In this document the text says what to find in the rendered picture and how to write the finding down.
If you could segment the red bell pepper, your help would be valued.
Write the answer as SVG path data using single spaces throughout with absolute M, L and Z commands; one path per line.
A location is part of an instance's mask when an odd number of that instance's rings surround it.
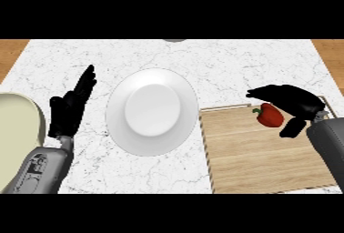
M 266 127 L 281 127 L 284 123 L 284 116 L 279 110 L 267 103 L 261 104 L 260 108 L 254 108 L 257 113 L 257 120 Z

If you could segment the cream rounded object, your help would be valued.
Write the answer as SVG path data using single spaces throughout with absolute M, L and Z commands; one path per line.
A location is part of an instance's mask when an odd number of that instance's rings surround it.
M 44 137 L 46 119 L 36 102 L 21 94 L 0 93 L 0 191 Z

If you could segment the white oval plate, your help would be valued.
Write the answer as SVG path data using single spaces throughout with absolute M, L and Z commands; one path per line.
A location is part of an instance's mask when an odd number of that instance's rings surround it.
M 163 155 L 185 143 L 198 115 L 186 79 L 168 69 L 143 69 L 112 91 L 105 116 L 112 141 L 136 156 Z

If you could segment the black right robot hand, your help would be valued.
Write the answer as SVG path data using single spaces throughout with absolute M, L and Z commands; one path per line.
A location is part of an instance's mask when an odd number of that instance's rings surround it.
M 292 115 L 287 126 L 279 132 L 281 137 L 295 138 L 303 131 L 307 121 L 313 121 L 318 113 L 325 109 L 325 103 L 303 88 L 291 85 L 267 85 L 250 89 L 247 97 L 258 98 L 272 103 Z

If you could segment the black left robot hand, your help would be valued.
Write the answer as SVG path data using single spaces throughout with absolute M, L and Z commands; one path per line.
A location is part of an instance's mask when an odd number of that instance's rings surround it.
M 95 66 L 90 65 L 80 77 L 75 88 L 64 96 L 50 98 L 52 123 L 49 137 L 74 137 L 83 121 L 83 111 L 96 85 Z

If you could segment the wooden tray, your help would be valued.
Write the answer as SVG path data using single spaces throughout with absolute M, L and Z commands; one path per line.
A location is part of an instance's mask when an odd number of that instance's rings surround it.
M 278 193 L 337 182 L 307 134 L 282 138 L 257 120 L 251 104 L 204 108 L 202 143 L 213 192 Z

